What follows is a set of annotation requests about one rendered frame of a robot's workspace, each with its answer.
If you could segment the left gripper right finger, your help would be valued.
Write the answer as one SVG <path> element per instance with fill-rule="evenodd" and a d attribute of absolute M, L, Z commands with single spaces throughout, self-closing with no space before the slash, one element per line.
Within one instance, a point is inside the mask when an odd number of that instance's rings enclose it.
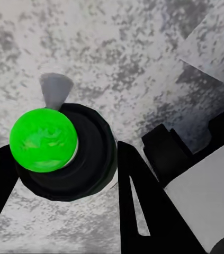
<path fill-rule="evenodd" d="M 117 147 L 121 254 L 207 254 L 139 151 Z M 150 236 L 138 233 L 130 176 Z"/>

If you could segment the insectifuge atomizer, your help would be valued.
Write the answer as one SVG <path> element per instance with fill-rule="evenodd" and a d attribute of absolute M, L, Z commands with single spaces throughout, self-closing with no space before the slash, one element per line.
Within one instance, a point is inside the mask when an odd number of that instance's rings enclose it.
<path fill-rule="evenodd" d="M 71 202 L 108 191 L 118 183 L 117 143 L 109 123 L 94 109 L 64 103 L 69 77 L 39 78 L 46 108 L 22 115 L 9 145 L 22 183 L 50 201 Z"/>

